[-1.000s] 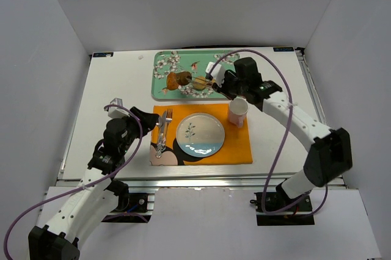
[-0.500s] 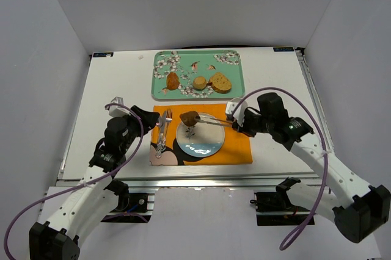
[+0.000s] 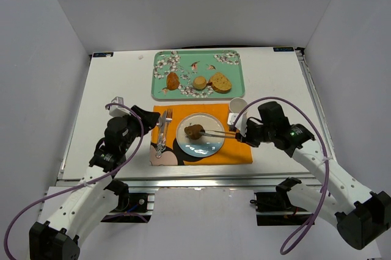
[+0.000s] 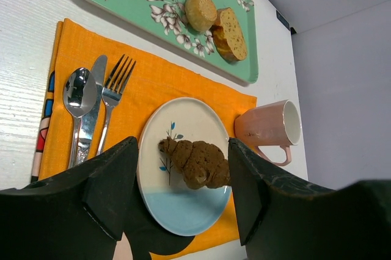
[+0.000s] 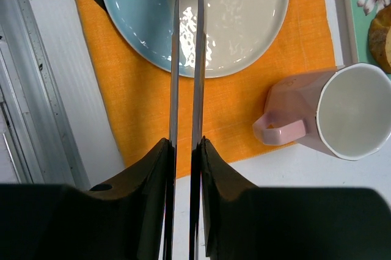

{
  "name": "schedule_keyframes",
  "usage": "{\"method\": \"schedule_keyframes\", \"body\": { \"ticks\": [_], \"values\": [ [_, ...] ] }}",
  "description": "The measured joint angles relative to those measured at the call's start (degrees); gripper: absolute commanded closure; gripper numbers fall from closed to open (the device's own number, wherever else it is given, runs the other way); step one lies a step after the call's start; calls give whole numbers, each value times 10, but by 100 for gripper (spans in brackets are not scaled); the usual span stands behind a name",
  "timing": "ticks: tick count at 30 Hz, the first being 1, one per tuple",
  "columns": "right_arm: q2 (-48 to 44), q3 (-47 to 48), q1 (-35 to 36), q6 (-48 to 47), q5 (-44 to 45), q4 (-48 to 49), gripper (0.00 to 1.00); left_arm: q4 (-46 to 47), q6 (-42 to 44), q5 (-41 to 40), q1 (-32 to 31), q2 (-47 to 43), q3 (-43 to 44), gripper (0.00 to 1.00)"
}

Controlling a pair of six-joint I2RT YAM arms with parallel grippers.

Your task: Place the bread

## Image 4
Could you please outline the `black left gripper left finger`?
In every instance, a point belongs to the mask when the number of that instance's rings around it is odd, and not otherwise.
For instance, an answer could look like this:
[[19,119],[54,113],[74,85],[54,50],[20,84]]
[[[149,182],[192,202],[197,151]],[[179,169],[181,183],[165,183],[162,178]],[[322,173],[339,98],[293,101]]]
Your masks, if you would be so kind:
[[1,191],[2,259],[112,259],[136,176],[137,140],[22,189]]

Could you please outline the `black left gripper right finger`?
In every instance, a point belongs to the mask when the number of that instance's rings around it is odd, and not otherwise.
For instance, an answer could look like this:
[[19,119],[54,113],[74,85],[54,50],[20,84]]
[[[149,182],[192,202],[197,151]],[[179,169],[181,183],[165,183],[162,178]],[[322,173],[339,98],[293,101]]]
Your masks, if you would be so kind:
[[230,139],[239,239],[249,259],[389,259],[390,181],[339,190],[301,179]]

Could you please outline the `dark brown croissant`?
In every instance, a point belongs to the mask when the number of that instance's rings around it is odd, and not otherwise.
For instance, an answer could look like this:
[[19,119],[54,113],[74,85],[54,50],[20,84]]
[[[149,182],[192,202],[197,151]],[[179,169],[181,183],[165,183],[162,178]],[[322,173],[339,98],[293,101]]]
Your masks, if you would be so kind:
[[231,185],[228,160],[216,145],[167,137],[158,143],[158,148],[172,161],[188,188],[218,189]]

